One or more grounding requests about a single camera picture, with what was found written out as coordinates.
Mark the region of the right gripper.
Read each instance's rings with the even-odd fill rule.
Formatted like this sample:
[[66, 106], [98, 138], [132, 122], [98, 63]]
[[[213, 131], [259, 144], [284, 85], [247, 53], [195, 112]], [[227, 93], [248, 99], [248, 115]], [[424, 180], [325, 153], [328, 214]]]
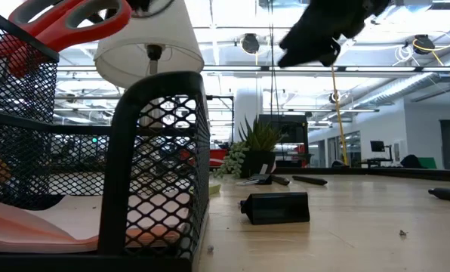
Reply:
[[284, 51], [279, 67], [316, 60], [323, 66], [332, 66], [341, 52], [341, 45], [335, 39], [340, 35], [349, 39], [356, 36], [368, 17], [380, 15], [389, 4], [389, 0], [311, 0], [299, 21], [279, 43]]

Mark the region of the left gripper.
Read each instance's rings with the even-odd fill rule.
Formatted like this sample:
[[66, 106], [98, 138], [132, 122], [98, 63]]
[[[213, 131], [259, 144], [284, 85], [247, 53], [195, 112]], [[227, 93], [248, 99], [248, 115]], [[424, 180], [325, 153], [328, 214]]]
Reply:
[[153, 0], [128, 0], [133, 11], [148, 11]]

